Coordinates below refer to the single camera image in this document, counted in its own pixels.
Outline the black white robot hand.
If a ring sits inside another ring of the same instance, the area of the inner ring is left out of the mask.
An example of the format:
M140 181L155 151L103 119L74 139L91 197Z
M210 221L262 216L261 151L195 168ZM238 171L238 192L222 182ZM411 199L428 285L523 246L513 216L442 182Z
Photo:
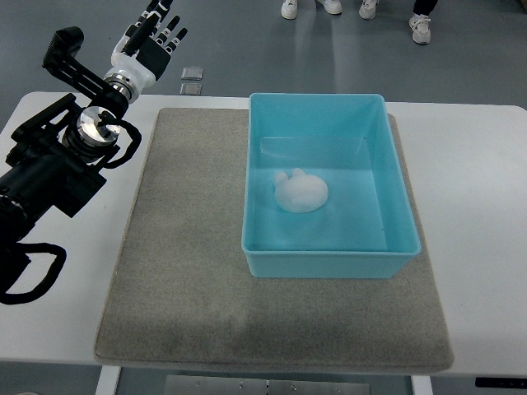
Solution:
M166 21L171 5L170 0L149 2L115 45L110 59L112 68L106 79L120 75L141 91L161 78L173 52L188 33L185 28L175 31L179 16Z

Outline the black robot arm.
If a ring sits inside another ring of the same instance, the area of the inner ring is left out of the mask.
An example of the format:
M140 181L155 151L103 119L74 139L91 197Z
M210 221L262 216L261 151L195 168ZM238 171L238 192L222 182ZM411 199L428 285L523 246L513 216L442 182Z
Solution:
M128 162L142 140L123 120L128 98L76 59L84 40L77 26L58 30L43 68L90 101L67 94L12 134L10 169L1 177L1 249L15 249L51 207L75 216L102 188L102 169Z

